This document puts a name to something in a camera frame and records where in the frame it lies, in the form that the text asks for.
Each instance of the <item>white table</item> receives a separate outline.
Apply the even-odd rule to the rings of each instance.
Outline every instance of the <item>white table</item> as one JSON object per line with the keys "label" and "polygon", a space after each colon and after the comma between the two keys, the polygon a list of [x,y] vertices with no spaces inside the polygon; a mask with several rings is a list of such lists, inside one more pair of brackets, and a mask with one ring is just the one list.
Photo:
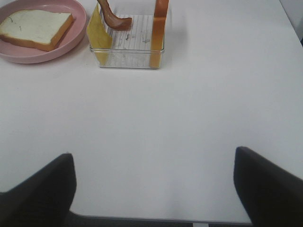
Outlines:
{"label": "white table", "polygon": [[87,37],[50,62],[0,59],[0,191],[70,152],[74,212],[247,223],[237,146],[303,178],[303,49],[279,1],[183,2],[159,70],[100,69]]}

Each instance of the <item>white bread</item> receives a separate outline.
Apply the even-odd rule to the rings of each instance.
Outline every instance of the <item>white bread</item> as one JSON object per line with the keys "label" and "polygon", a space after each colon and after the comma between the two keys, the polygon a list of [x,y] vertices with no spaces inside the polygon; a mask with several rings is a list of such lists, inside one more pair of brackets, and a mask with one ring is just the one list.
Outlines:
{"label": "white bread", "polygon": [[72,22],[71,13],[20,10],[0,24],[0,39],[18,46],[51,51]]}

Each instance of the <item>clear plastic container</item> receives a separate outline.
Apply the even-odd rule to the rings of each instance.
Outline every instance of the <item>clear plastic container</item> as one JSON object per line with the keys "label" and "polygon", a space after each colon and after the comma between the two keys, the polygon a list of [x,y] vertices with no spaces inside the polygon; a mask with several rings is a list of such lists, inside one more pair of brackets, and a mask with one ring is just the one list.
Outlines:
{"label": "clear plastic container", "polygon": [[[97,49],[90,47],[93,53],[106,53],[107,61],[102,64],[97,60],[100,67],[108,68],[133,68],[133,69],[158,69],[161,66],[162,55],[164,53],[164,42],[161,50],[151,50],[151,36],[153,11],[155,1],[151,0],[149,6],[146,2],[138,2],[136,7],[129,8],[132,14],[116,13],[119,8],[112,8],[112,11],[121,18],[131,17],[132,27],[129,31],[116,31],[107,26],[101,14],[102,23],[106,32],[112,37],[112,46],[110,49]],[[120,9],[127,10],[127,7],[119,5]],[[155,55],[159,58],[159,67],[150,67],[150,57]]]}

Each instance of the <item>orange food item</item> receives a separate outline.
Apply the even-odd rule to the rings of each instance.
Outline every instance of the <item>orange food item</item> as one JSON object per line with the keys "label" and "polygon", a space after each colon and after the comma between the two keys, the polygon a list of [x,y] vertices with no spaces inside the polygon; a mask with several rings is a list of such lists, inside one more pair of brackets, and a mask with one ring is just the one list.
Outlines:
{"label": "orange food item", "polygon": [[[163,48],[163,38],[165,31],[165,22],[169,0],[157,0],[155,12],[153,15],[152,34],[151,34],[151,50],[160,51]],[[159,68],[161,54],[152,53],[150,58],[150,67]]]}
{"label": "orange food item", "polygon": [[128,30],[131,28],[132,19],[130,17],[118,18],[115,14],[113,14],[107,0],[98,0],[98,2],[101,5],[104,20],[109,27],[119,31]]}

